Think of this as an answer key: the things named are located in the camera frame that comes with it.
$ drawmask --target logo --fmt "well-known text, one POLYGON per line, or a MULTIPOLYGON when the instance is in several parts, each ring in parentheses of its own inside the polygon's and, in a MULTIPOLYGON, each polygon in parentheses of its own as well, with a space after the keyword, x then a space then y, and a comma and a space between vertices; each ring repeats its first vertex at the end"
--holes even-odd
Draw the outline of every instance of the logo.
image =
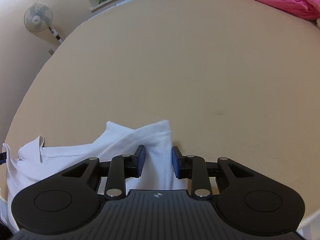
POLYGON ((163 194, 161 194, 160 192, 157 192, 156 194, 154 194, 154 196, 155 196, 156 198, 160 198, 160 197, 163 196, 163 194))

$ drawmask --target black rubber pad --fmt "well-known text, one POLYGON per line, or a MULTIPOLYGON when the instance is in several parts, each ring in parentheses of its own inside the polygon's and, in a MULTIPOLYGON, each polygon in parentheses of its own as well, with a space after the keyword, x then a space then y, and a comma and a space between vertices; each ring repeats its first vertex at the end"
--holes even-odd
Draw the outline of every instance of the black rubber pad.
POLYGON ((189 197, 186 190, 131 190, 105 203, 87 225, 58 236, 41 236, 25 229, 13 240, 299 240, 297 233, 253 236, 225 223, 211 203, 189 197))

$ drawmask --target stain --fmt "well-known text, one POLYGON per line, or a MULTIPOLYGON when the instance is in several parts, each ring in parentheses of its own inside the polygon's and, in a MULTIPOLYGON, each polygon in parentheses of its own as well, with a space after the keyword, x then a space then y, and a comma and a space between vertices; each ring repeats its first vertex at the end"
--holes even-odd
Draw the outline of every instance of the stain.
POLYGON ((225 113, 226 113, 226 111, 223 110, 223 111, 219 111, 219 112, 215 113, 214 115, 224 115, 225 113))

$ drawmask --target fan blade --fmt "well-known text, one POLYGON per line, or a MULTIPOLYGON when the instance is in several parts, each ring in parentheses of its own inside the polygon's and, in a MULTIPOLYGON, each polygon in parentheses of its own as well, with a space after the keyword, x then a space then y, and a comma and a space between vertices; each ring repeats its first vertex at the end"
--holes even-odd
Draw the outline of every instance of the fan blade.
POLYGON ((47 16, 44 16, 42 13, 39 13, 38 15, 40 16, 41 20, 45 21, 45 23, 47 25, 50 25, 50 23, 51 23, 51 19, 50 18, 48 18, 47 16))
POLYGON ((36 25, 35 31, 39 31, 41 28, 42 23, 40 22, 39 24, 36 25))
POLYGON ((25 26, 27 27, 28 30, 32 31, 32 26, 33 26, 33 23, 30 19, 25 19, 25 22, 24 22, 25 26))
POLYGON ((33 18, 36 16, 36 9, 35 6, 30 7, 30 17, 33 18))
POLYGON ((45 12, 46 10, 49 10, 49 8, 48 8, 47 6, 43 6, 43 7, 41 7, 41 8, 38 10, 38 14, 39 14, 39 13, 43 13, 43 12, 45 12))

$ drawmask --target fan stand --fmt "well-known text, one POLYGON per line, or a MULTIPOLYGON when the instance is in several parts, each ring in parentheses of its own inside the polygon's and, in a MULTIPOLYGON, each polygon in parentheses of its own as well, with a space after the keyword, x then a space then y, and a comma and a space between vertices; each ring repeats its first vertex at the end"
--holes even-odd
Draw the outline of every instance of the fan stand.
POLYGON ((56 39, 60 42, 60 44, 62 44, 63 39, 59 36, 58 32, 51 26, 49 26, 49 30, 51 31, 52 35, 55 36, 56 39))

